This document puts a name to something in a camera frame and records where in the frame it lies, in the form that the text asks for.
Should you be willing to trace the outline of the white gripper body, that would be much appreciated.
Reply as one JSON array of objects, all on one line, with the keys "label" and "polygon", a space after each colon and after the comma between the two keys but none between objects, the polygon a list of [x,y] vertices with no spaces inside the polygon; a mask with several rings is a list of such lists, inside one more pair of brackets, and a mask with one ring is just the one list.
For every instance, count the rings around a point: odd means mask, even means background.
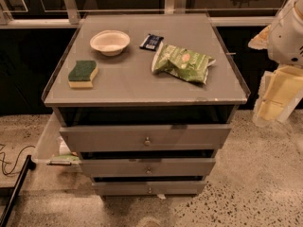
[{"label": "white gripper body", "polygon": [[266,127],[284,123],[303,98],[303,67],[281,64],[274,72],[265,71],[258,88],[253,122]]}]

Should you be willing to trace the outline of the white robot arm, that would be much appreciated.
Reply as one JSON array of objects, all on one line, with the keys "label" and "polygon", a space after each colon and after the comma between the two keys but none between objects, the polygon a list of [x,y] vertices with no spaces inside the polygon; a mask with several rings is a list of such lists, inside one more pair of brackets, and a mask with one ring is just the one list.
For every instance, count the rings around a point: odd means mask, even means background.
[{"label": "white robot arm", "polygon": [[261,78],[253,122],[259,127],[283,123],[303,95],[303,0],[289,0],[248,46],[266,49],[269,59],[278,63]]}]

